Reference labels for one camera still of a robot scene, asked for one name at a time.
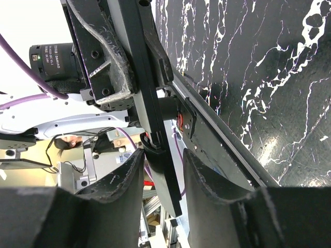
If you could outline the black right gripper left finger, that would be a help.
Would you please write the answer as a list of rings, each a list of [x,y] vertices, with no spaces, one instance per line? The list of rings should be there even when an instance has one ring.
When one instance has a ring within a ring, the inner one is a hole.
[[[144,151],[72,194],[59,187],[1,189],[1,247],[137,247]]]

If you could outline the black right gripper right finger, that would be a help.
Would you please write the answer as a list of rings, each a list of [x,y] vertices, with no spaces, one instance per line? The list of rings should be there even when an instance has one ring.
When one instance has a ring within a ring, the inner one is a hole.
[[[185,149],[191,247],[330,247],[329,187],[248,191]]]

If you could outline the black remote control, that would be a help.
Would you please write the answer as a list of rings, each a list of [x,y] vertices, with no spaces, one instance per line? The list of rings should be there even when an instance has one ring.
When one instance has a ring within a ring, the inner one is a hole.
[[[169,148],[158,97],[154,88],[143,26],[137,1],[108,1],[119,40],[134,72],[138,92],[134,96],[142,128],[154,149]]]

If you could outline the black remote battery cover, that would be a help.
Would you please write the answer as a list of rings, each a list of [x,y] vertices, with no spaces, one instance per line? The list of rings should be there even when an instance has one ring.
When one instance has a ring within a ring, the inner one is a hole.
[[[140,138],[159,200],[169,215],[178,217],[182,214],[182,197],[169,147],[155,148],[145,132]]]

